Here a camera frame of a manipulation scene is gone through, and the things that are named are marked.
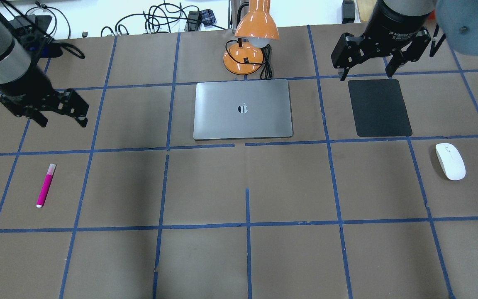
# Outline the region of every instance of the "silver laptop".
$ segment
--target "silver laptop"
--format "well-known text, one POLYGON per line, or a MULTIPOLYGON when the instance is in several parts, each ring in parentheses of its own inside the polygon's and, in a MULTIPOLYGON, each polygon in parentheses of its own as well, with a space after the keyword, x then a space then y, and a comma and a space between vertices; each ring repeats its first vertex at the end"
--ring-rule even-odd
POLYGON ((292 135, 287 80, 197 84, 193 129, 195 140, 292 135))

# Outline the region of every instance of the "desk lamp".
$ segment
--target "desk lamp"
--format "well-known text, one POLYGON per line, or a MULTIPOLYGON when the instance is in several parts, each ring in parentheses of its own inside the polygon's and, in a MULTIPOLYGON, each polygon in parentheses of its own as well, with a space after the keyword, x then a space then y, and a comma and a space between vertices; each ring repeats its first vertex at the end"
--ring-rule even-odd
POLYGON ((258 70, 263 64, 263 53, 260 48, 265 47, 271 39, 279 39, 276 23, 269 15, 271 0, 250 0, 248 13, 237 25, 235 36, 237 43, 228 47, 226 42, 224 66, 228 71, 246 75, 258 70))

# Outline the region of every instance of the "mouse pad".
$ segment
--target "mouse pad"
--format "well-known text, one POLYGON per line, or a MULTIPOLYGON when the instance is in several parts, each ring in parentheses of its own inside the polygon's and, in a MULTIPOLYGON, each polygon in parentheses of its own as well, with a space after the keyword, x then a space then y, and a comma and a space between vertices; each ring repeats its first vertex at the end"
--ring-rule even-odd
POLYGON ((348 82, 348 87, 357 135, 412 135, 398 80, 352 80, 348 82))

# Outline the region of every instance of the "white wireless mouse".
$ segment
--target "white wireless mouse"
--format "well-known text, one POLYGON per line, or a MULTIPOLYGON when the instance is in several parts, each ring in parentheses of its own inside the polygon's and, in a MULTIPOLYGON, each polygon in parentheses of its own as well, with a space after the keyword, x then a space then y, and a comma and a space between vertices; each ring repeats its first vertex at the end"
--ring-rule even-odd
POLYGON ((466 166, 457 148, 450 143, 440 143, 435 148, 447 178, 453 181, 462 180, 466 176, 466 166))

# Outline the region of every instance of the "pink highlighter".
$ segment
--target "pink highlighter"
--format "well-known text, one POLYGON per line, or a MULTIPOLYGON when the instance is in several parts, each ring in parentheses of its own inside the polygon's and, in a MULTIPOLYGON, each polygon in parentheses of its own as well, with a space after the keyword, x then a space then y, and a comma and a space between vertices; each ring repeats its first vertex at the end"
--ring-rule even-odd
POLYGON ((41 187, 40 195, 38 195, 38 201, 36 201, 36 208, 41 208, 45 204, 45 198, 47 197, 49 186, 51 186, 51 181, 53 180, 55 167, 55 164, 49 164, 49 169, 47 170, 47 175, 45 176, 44 185, 41 187))

